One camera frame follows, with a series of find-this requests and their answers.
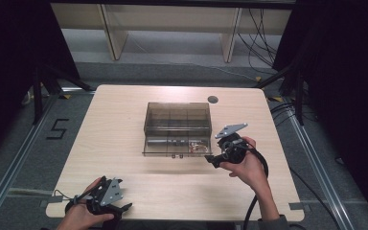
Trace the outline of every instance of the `wooden table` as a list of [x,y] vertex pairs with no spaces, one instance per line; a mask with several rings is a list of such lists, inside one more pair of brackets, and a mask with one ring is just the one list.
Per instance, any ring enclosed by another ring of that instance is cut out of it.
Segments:
[[[254,138],[267,160],[279,212],[288,220],[302,220],[302,210],[289,208],[290,203],[300,200],[260,89],[101,85],[56,189],[68,196],[80,195],[102,175],[117,177],[124,180],[124,198],[115,205],[133,203],[124,219],[242,221],[254,193],[238,178],[229,177],[228,171],[215,169],[204,157],[172,159],[142,153],[148,102],[208,103],[209,96],[218,97],[217,103],[210,103],[212,152],[220,154],[214,136],[225,125],[248,123],[238,134]],[[49,204],[47,215],[63,217],[65,204]],[[257,205],[251,219],[259,217]]]

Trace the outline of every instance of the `cable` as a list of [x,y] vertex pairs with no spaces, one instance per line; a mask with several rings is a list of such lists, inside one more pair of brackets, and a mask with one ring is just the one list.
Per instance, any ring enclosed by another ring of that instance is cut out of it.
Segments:
[[[265,38],[265,24],[264,24],[265,10],[264,9],[260,9],[260,22],[259,22],[259,26],[256,23],[256,20],[255,20],[255,18],[253,16],[253,13],[252,13],[251,9],[249,9],[249,14],[250,14],[250,17],[252,18],[253,24],[255,25],[255,28],[256,28],[255,38],[253,39],[251,37],[251,35],[249,35],[250,38],[253,40],[252,46],[254,44],[256,44],[262,50],[267,51],[267,54],[268,54],[268,56],[270,57],[270,60],[271,60],[271,64],[270,64],[270,66],[271,66],[272,63],[273,63],[273,61],[274,61],[273,55],[276,55],[277,51],[276,51],[276,49],[274,49],[273,47],[271,47],[270,45],[268,45],[267,40]],[[257,36],[259,36],[261,38],[262,42],[264,43],[265,48],[256,43]]]
[[281,109],[288,108],[288,107],[291,107],[291,106],[294,106],[294,103],[282,103],[280,105],[277,105],[277,106],[271,108],[270,113],[273,114],[273,113],[275,113],[275,112],[277,112]]
[[313,190],[313,188],[298,174],[292,167],[288,167],[289,170],[294,173],[300,180],[303,182],[303,184],[312,192],[312,194],[318,199],[318,201],[322,204],[322,206],[325,208],[325,210],[328,212],[328,214],[333,219],[333,222],[336,224],[336,228],[340,229],[339,224],[336,221],[335,216],[331,212],[331,210],[325,205],[325,203],[322,201],[322,199],[319,197],[319,195]]
[[55,190],[55,196],[56,196],[56,193],[59,193],[59,194],[61,194],[62,196],[64,196],[64,197],[66,197],[67,199],[63,199],[63,200],[70,200],[71,199],[71,197],[69,197],[69,196],[67,196],[67,195],[65,195],[64,193],[62,193],[60,190]]
[[[177,63],[177,62],[171,62],[171,61],[162,61],[162,60],[158,60],[154,57],[151,56],[151,53],[149,53],[145,48],[143,48],[137,41],[136,39],[130,35],[129,36],[130,39],[133,41],[133,43],[140,49],[142,50],[143,52],[147,53],[149,56],[150,59],[154,60],[155,62],[157,63],[160,63],[160,64],[172,64],[172,65],[193,65],[193,66],[199,66],[199,67],[203,67],[203,68],[209,68],[209,69],[216,69],[216,70],[219,70],[223,73],[226,73],[226,74],[229,74],[229,75],[235,75],[235,76],[240,76],[240,77],[244,77],[244,78],[247,78],[249,80],[252,80],[252,81],[257,81],[249,76],[246,76],[246,75],[243,75],[243,74],[237,74],[237,73],[233,73],[233,72],[229,72],[229,71],[226,71],[226,70],[223,70],[223,69],[220,69],[218,67],[215,67],[215,66],[205,66],[205,65],[199,65],[199,64],[195,64],[195,63],[191,63],[191,62],[183,62],[183,63]],[[269,75],[273,75],[273,73],[267,73],[267,72],[262,72],[262,71],[258,71],[255,69],[255,71],[257,72],[261,72],[261,73],[265,73],[265,74],[269,74]]]
[[279,125],[281,125],[283,122],[285,122],[286,120],[288,120],[289,118],[291,118],[292,116],[295,116],[295,113],[294,114],[292,114],[292,115],[289,115],[287,118],[285,118],[283,121],[281,121],[280,123],[278,123],[277,125],[276,125],[276,127],[277,126],[279,126]]

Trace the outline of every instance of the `human hand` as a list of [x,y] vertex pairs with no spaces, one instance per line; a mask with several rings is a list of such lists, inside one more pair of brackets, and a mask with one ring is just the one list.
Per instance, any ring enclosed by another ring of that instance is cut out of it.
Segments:
[[[256,148],[256,141],[252,138],[242,137],[242,139],[248,143],[250,148]],[[280,217],[265,175],[265,169],[256,155],[247,151],[240,164],[221,162],[219,165],[221,168],[231,171],[230,176],[237,176],[255,191],[263,220],[274,220]]]
[[[242,137],[248,143],[250,148],[256,148],[256,141],[250,137]],[[227,171],[231,171],[229,176],[238,177],[245,184],[249,185],[256,194],[264,193],[268,186],[265,170],[260,160],[250,151],[240,164],[232,164],[229,162],[221,162],[219,166]]]
[[[84,192],[94,188],[101,178],[96,179],[92,182]],[[79,203],[73,205],[66,213],[64,219],[61,221],[57,230],[82,230],[88,229],[92,225],[107,220],[114,219],[112,214],[93,215],[86,208],[85,203]]]

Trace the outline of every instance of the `metal frame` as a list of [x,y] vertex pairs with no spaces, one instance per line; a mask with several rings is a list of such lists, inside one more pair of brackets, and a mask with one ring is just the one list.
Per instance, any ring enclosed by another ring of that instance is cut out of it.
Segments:
[[[290,103],[290,100],[287,98],[284,98],[284,101],[285,103]],[[348,216],[345,205],[339,197],[331,179],[328,177],[327,171],[322,165],[322,162],[319,159],[318,154],[316,153],[315,148],[311,143],[310,137],[304,129],[304,126],[300,126],[297,119],[293,116],[294,114],[291,110],[289,110],[287,113],[288,116],[290,116],[291,123],[294,126],[295,132],[300,139],[301,144],[303,145],[304,151],[309,158],[311,167],[315,173],[316,178],[318,179],[319,185],[322,188],[325,198],[330,204],[331,210],[333,211],[333,215],[335,216],[340,229],[355,229],[351,219]]]
[[32,125],[32,128],[29,131],[25,141],[23,142],[19,151],[11,161],[11,165],[8,167],[5,175],[3,176],[0,182],[0,207],[2,206],[2,203],[4,202],[11,185],[13,184],[18,173],[22,169],[22,166],[26,161],[30,150],[33,147],[39,132],[41,131],[43,125],[45,124],[47,114],[49,113],[53,104],[56,102],[57,98],[58,95],[52,95],[49,97],[47,103],[44,106],[41,119],[36,124]]

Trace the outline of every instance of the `transparent plastic box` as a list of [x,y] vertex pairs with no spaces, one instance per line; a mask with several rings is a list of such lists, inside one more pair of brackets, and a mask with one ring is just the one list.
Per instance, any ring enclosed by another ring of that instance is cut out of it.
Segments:
[[212,154],[208,103],[149,103],[144,130],[145,156]]

